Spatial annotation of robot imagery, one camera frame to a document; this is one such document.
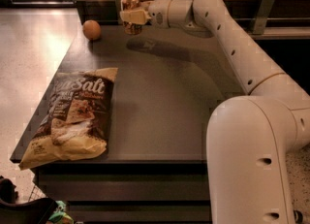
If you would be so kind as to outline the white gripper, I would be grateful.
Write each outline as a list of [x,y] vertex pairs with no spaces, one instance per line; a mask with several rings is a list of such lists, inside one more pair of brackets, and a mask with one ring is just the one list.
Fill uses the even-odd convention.
[[121,11],[120,17],[124,22],[145,25],[150,20],[150,23],[155,27],[169,28],[169,8],[171,1],[143,1],[140,3],[141,8]]

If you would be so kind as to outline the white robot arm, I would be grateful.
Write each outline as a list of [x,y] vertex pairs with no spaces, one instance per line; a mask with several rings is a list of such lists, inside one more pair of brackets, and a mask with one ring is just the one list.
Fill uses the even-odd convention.
[[244,93],[206,131],[213,224],[296,224],[286,154],[310,143],[310,97],[231,17],[223,0],[120,0],[128,30],[151,23],[210,33]]

